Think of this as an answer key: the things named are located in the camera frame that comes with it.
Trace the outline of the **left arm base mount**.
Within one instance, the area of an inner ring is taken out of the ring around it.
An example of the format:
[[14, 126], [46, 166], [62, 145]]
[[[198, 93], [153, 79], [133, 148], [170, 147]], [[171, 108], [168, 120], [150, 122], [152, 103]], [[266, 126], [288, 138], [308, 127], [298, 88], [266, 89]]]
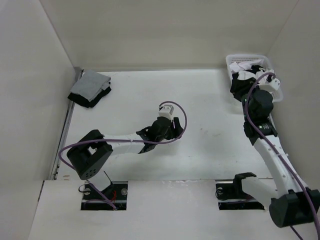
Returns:
[[78, 188], [78, 192], [82, 194], [80, 209], [82, 211], [126, 211], [128, 188], [127, 181], [114, 181], [101, 191], [115, 206], [113, 208], [91, 185], [85, 183]]

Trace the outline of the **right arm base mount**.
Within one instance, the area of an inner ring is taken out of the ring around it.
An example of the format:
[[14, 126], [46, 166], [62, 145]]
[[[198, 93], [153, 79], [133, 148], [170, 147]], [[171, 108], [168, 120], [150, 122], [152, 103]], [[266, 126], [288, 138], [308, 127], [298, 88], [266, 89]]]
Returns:
[[246, 193], [237, 193], [232, 181], [216, 181], [215, 197], [220, 211], [265, 210], [265, 207]]

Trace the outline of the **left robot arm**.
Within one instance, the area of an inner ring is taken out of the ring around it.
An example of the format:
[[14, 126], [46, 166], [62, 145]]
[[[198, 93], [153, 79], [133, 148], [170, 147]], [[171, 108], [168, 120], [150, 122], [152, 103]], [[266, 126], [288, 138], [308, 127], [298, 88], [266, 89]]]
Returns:
[[112, 195], [112, 186], [105, 173], [107, 160], [122, 154], [145, 154], [152, 151], [158, 143], [176, 140], [184, 129], [178, 117], [172, 120], [159, 116], [151, 126], [134, 134], [116, 136], [113, 141], [97, 129], [85, 135], [77, 146], [72, 146], [66, 156], [79, 178], [95, 186], [95, 193], [100, 199]]

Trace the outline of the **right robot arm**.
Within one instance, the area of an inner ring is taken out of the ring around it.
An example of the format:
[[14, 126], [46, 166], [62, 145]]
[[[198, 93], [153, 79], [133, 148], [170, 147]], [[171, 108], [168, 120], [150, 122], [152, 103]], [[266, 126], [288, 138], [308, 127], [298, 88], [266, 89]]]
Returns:
[[267, 208], [273, 223], [290, 227], [314, 223], [320, 228], [317, 212], [320, 208], [320, 192], [310, 189], [298, 175], [284, 152], [278, 133], [270, 121], [273, 96], [265, 90], [254, 89], [241, 98], [244, 115], [244, 132], [252, 146], [262, 157], [276, 188], [262, 183], [252, 172], [240, 173], [232, 185], [238, 198], [250, 195]]

